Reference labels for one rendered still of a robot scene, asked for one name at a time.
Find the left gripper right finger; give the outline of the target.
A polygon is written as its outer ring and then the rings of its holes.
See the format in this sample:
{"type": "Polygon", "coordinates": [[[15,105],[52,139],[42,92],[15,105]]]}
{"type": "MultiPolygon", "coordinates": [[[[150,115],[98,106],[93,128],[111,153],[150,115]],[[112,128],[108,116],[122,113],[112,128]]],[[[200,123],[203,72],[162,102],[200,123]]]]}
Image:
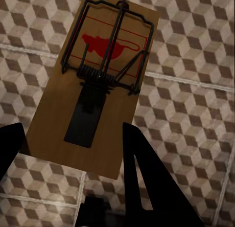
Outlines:
{"type": "Polygon", "coordinates": [[[126,227],[206,227],[141,130],[123,123],[126,227]],[[135,159],[153,210],[141,205],[135,159]]]}

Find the mousetrap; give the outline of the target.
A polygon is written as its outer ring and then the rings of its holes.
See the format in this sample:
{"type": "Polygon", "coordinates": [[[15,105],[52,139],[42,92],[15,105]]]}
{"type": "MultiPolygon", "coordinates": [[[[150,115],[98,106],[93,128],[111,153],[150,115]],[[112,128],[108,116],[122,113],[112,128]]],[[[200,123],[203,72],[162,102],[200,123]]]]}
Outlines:
{"type": "Polygon", "coordinates": [[[19,153],[117,180],[159,18],[82,0],[19,153]]]}

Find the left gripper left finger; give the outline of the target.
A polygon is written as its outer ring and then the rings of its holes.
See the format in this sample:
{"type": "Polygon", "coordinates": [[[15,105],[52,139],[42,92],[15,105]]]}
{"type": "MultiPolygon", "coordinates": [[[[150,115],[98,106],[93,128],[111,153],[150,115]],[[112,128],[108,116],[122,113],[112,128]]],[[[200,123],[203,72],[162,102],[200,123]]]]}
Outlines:
{"type": "Polygon", "coordinates": [[[19,152],[24,138],[21,122],[0,128],[0,181],[19,152]]]}

